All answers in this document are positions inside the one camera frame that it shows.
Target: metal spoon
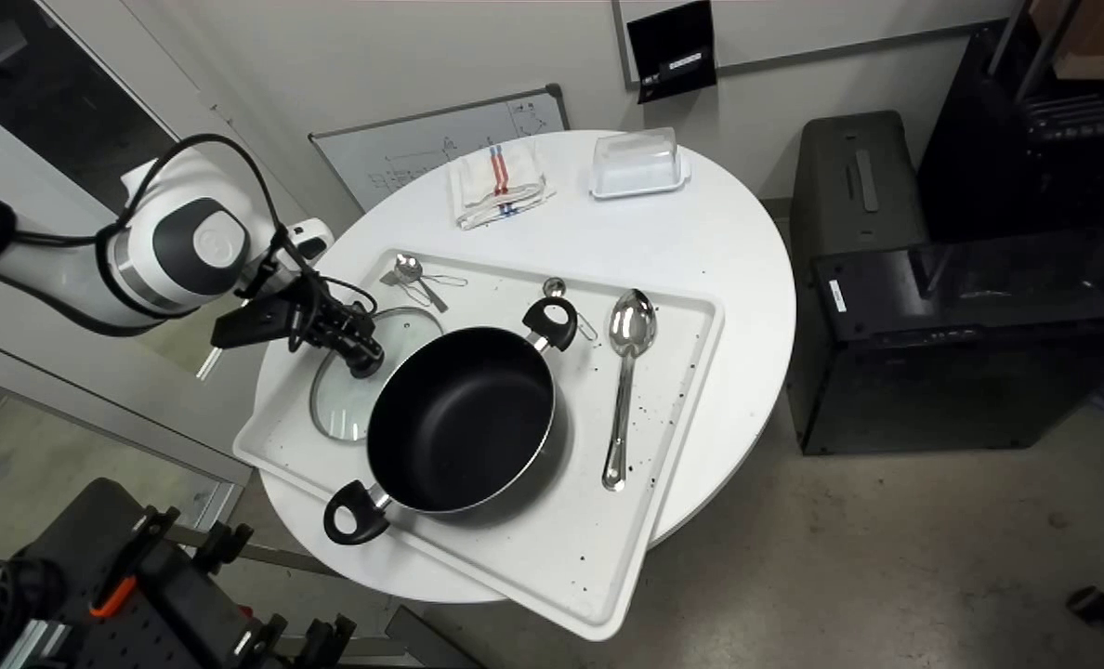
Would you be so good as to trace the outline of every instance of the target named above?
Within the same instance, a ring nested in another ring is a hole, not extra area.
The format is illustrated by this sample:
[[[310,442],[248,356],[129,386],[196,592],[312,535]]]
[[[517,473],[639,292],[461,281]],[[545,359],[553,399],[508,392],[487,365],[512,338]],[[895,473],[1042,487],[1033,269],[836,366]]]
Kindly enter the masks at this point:
[[[613,417],[613,438],[611,438],[611,453],[603,462],[603,483],[611,490],[618,490],[628,474],[628,399],[632,399],[632,366],[637,356],[643,356],[652,348],[657,334],[657,321],[655,321],[655,303],[647,292],[628,291],[618,307],[613,307],[613,322],[611,322],[611,340],[622,356],[622,386],[618,386],[618,417]]]
[[[409,257],[409,251],[397,251],[394,257],[394,271],[406,280],[406,281],[418,281],[429,301],[447,312],[447,301],[425,281],[425,261],[421,257]]]

